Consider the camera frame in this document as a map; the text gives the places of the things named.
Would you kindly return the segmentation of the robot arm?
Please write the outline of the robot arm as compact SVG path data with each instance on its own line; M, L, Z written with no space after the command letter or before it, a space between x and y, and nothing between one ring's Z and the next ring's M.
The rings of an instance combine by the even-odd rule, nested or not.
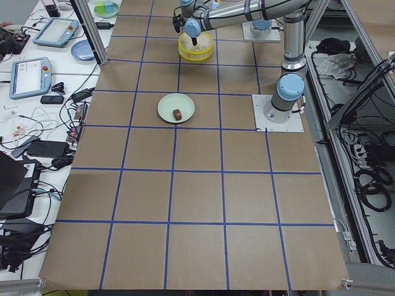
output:
M184 32L197 45L198 36L204 31L236 24L248 25L250 38L265 38L272 30L272 22L283 19L283 61L278 87L289 86L291 75L298 75L302 80L306 76L305 56L305 19L309 1L239 1L229 6L220 6L217 1L180 1L173 14L175 31Z
M187 0L179 1L179 5L173 10L172 24L177 33L181 31L181 27L185 27L187 20L200 19L202 15L210 9L220 7L220 1L210 0Z

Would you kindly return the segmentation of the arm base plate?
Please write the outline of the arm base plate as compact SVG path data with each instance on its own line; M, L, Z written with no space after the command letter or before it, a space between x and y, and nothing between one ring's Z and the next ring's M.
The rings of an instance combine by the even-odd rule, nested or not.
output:
M252 95L257 132L303 133L301 112L295 103L288 111L279 111L272 105L272 95Z
M255 20L242 23L243 37L247 42L279 43L281 26L276 20Z

